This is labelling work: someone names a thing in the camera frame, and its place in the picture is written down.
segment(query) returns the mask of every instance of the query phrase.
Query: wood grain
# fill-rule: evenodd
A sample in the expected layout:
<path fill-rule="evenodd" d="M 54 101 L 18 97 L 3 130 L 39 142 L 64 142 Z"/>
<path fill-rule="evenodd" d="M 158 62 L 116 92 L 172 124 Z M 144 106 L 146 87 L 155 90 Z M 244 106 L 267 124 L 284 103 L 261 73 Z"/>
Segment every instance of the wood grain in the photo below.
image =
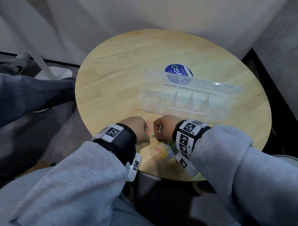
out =
<path fill-rule="evenodd" d="M 150 122 L 160 115 L 142 111 L 140 94 L 144 69 L 164 71 L 170 64 L 183 64 L 194 77 L 244 87 L 228 97 L 230 118 L 223 125 L 234 126 L 262 150 L 271 129 L 267 96 L 253 73 L 228 51 L 195 35 L 165 29 L 138 30 L 112 37 L 98 45 L 84 60 L 77 75 L 75 94 L 84 124 L 92 135 L 104 126 L 130 116 L 141 115 Z M 166 163 L 150 145 L 138 147 L 140 170 L 166 179 L 204 180 L 188 176 L 174 158 Z"/>

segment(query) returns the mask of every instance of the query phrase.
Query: clear plastic container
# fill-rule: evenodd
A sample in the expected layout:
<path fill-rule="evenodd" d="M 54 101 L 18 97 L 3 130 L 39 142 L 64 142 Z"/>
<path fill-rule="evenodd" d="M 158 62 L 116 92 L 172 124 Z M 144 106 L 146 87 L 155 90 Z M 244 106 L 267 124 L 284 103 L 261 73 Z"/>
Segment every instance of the clear plastic container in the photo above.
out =
<path fill-rule="evenodd" d="M 229 102 L 225 96 L 243 90 L 239 86 L 153 69 L 146 69 L 144 77 L 141 94 L 143 111 L 213 125 L 230 116 Z"/>

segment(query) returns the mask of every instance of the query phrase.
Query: hand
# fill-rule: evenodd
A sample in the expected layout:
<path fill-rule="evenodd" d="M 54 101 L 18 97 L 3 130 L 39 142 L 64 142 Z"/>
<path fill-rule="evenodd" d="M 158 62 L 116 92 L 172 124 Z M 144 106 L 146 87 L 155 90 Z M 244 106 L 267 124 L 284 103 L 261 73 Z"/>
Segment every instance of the hand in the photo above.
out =
<path fill-rule="evenodd" d="M 147 135 L 147 123 L 138 116 L 126 118 L 118 123 L 122 123 L 131 128 L 136 134 L 136 144 L 146 143 L 150 141 Z"/>
<path fill-rule="evenodd" d="M 158 118 L 154 121 L 153 129 L 156 139 L 159 141 L 173 141 L 172 135 L 174 129 L 178 122 L 182 121 L 182 119 L 174 116 L 174 115 L 165 115 L 161 118 Z"/>

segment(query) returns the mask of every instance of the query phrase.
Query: wrist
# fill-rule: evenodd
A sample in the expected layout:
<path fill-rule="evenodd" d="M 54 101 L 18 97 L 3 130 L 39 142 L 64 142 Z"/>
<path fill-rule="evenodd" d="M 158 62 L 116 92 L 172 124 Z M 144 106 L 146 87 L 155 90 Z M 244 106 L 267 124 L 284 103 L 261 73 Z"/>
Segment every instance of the wrist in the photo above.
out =
<path fill-rule="evenodd" d="M 131 165 L 136 155 L 136 134 L 125 124 L 109 125 L 101 133 L 92 138 L 108 151 L 112 152 L 125 166 Z"/>
<path fill-rule="evenodd" d="M 182 120 L 177 123 L 172 138 L 176 142 L 178 151 L 185 158 L 190 159 L 196 141 L 209 129 L 210 127 L 206 123 L 196 120 Z"/>

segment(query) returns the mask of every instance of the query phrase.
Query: gray shoe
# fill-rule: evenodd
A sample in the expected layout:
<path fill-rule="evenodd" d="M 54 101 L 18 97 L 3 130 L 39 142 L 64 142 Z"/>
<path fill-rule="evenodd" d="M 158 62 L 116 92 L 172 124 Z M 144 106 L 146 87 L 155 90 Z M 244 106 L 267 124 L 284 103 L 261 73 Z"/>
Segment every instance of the gray shoe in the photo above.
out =
<path fill-rule="evenodd" d="M 13 59 L 0 61 L 0 64 L 10 67 L 16 73 L 20 73 L 26 67 L 28 67 L 31 63 L 31 56 L 27 52 L 23 52 L 17 55 Z"/>

